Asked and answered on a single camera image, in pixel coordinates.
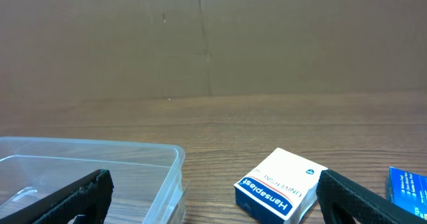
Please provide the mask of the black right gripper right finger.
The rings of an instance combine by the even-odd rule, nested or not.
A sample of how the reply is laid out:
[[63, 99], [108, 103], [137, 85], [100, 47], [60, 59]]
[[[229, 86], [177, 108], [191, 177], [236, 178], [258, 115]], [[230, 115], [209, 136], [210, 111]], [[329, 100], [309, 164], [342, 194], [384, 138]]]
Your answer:
[[331, 169], [321, 172], [316, 195], [325, 224], [426, 224]]

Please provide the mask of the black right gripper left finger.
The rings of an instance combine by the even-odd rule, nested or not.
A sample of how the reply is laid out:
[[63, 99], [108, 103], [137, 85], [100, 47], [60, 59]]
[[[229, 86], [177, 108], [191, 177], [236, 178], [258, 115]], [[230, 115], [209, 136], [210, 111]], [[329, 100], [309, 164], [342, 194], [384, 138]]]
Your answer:
[[103, 223], [111, 205], [113, 181], [98, 169], [41, 200], [1, 219], [1, 224]]

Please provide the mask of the blue Vicks lozenges box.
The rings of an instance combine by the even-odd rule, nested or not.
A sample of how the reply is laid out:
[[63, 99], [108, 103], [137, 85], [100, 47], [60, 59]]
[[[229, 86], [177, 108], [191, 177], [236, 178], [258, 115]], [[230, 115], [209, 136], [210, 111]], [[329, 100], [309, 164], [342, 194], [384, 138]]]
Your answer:
[[426, 176], [390, 167], [386, 196], [393, 204], [426, 220]]

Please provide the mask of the white blue Hansaplast box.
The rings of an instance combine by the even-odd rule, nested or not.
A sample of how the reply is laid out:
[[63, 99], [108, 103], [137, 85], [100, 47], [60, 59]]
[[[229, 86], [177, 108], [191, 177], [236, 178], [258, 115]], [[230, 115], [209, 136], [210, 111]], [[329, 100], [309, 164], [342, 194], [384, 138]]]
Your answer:
[[299, 223], [327, 168], [277, 148], [234, 184], [236, 204], [260, 223]]

